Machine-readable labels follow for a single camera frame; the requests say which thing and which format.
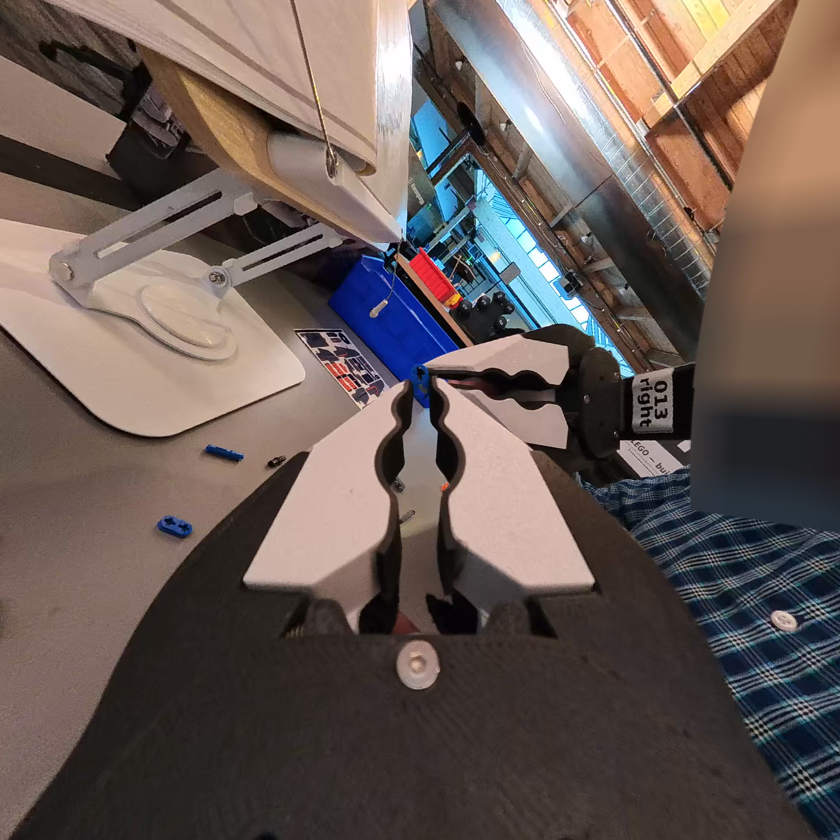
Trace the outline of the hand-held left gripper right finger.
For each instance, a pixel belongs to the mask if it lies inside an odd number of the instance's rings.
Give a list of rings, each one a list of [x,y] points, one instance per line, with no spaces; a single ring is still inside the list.
[[[443,596],[427,596],[440,634],[479,634],[482,617],[513,633],[553,634],[541,599],[586,595],[595,578],[531,448],[433,378],[429,418],[445,479],[437,525]]]

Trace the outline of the grey metal air duct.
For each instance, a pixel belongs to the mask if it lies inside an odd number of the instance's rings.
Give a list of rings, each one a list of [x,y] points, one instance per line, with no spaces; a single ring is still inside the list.
[[[430,2],[448,35],[682,358],[704,302],[581,126],[571,49],[530,2]]]

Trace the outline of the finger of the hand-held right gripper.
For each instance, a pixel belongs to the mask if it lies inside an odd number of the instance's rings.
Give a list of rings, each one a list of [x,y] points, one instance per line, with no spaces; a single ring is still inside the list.
[[[524,443],[567,449],[569,425],[563,408],[557,402],[555,388],[537,391],[521,388],[497,394],[467,385],[456,385],[455,389]]]
[[[560,386],[568,374],[565,345],[517,334],[438,356],[425,363],[430,375],[447,380],[521,384],[531,389]]]

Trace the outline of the silver spiral air duct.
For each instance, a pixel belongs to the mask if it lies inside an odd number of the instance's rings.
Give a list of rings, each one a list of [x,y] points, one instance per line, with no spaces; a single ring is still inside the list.
[[[658,242],[701,300],[707,297],[713,258],[698,225],[690,219],[683,195],[656,158],[641,129],[631,120],[604,71],[567,18],[560,27],[570,42],[568,59],[577,77],[581,105],[573,110]]]

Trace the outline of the red storage bin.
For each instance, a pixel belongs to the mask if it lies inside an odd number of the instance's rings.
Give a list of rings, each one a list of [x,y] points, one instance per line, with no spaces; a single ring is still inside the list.
[[[439,302],[447,306],[452,306],[451,303],[446,303],[446,301],[453,296],[457,296],[459,293],[453,283],[423,248],[417,250],[414,258],[410,260],[409,266],[420,279],[421,283]]]

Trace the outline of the blue red printed sheet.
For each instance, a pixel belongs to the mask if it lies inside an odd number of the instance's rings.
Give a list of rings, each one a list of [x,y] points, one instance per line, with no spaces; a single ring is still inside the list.
[[[388,384],[341,329],[295,329],[294,333],[360,410],[378,399]]]

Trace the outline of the black framed marker sign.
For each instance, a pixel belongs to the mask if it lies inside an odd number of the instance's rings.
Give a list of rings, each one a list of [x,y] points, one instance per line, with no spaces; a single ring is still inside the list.
[[[690,441],[623,440],[616,451],[630,476],[667,476],[690,465]]]

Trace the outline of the black dumbbell rack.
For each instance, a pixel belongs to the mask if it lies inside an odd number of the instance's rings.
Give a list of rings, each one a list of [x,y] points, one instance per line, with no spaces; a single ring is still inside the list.
[[[514,305],[501,291],[491,297],[479,296],[475,301],[461,298],[449,314],[473,344],[495,340],[509,330],[510,318],[517,313]]]

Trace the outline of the blue storage bin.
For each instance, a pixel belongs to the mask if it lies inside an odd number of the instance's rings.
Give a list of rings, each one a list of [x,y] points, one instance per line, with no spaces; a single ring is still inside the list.
[[[369,310],[384,299],[388,303],[379,317],[369,318]],[[382,259],[360,257],[329,305],[399,381],[412,379],[413,365],[425,365],[457,349]]]

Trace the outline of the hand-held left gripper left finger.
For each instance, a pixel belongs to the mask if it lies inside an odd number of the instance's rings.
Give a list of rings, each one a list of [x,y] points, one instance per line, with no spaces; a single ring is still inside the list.
[[[359,632],[393,631],[402,565],[393,485],[405,465],[413,404],[412,385],[395,385],[312,447],[245,587],[332,600]]]

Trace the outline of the person's plaid shirt torso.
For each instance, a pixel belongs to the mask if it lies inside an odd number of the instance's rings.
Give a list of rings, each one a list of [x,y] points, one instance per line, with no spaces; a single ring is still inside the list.
[[[687,467],[578,484],[688,605],[789,799],[839,838],[838,534],[695,510]]]

